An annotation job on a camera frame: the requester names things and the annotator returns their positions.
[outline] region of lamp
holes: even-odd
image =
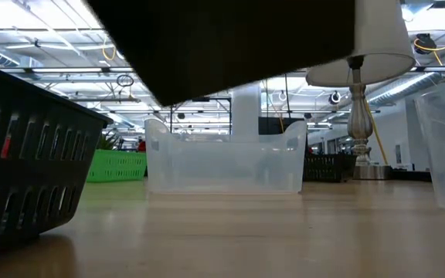
[[[350,88],[353,104],[348,134],[355,140],[357,165],[369,165],[366,145],[372,135],[372,120],[365,104],[365,85],[408,72],[415,59],[397,0],[357,0],[355,22],[352,55],[309,69],[307,82]]]

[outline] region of black object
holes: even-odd
[[[355,0],[88,3],[163,106],[340,59],[355,44]]]
[[[416,38],[418,39],[416,41],[416,44],[425,48],[429,48],[429,49],[436,49],[437,48],[437,44],[436,42],[433,41],[433,39],[430,38],[430,34],[429,33],[420,33],[420,34],[416,34]],[[415,51],[419,54],[422,55],[428,55],[432,53],[432,50],[425,50],[425,49],[421,49],[418,46],[414,46]]]
[[[432,182],[429,171],[407,171],[394,169],[391,171],[391,179],[401,181],[427,181]]]
[[[341,182],[353,179],[356,155],[306,154],[303,181]]]
[[[303,120],[302,118],[283,118],[284,131],[295,121]],[[281,123],[276,117],[259,117],[259,135],[282,134]]]
[[[71,220],[112,122],[0,71],[0,249]]]

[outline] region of person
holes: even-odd
[[[138,138],[138,152],[146,152],[145,141],[142,138]]]

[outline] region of ceiling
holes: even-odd
[[[416,34],[426,32],[436,41],[437,47],[445,46],[445,8],[430,8],[434,1],[405,0],[403,17],[413,41]],[[30,0],[25,3],[16,0],[0,0],[0,53],[21,63],[21,67],[81,67],[81,68],[118,68],[116,72],[80,72],[80,73],[36,73],[33,75],[19,74],[20,77],[37,86],[69,97],[91,109],[107,114],[116,111],[113,118],[115,127],[125,134],[141,134],[143,122],[149,117],[168,120],[170,107],[158,106],[148,89],[131,72],[127,60],[116,51],[101,24],[94,18],[88,8],[80,0]],[[445,50],[439,51],[445,65]],[[433,65],[434,55],[416,54],[420,66]],[[166,71],[166,82],[169,82],[170,72]],[[289,73],[286,76],[276,76],[260,83],[261,92],[269,94],[270,103],[276,110],[286,110],[289,100],[292,110],[337,110],[346,107],[348,88],[324,88],[309,86],[305,82],[305,71]],[[133,80],[132,86],[118,86],[117,78]],[[368,90],[377,90],[387,83],[374,84]],[[343,97],[338,106],[328,102],[331,93],[338,91]],[[213,97],[231,97],[232,91],[214,93]],[[263,109],[266,110],[266,97],[263,97]],[[209,102],[187,102],[175,107],[177,112],[183,110],[203,110],[211,113],[188,113],[184,119],[174,117],[180,122],[179,127],[187,127],[182,122],[207,124],[209,129],[202,128],[201,133],[226,134],[229,128],[227,101],[210,100]],[[326,121],[327,114],[314,114],[316,121]],[[341,117],[330,121],[340,122]]]

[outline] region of white lamp shade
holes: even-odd
[[[361,68],[364,84],[400,76],[415,65],[398,0],[356,1],[355,51],[352,56],[364,56]],[[346,58],[309,69],[307,82],[314,86],[354,84]]]

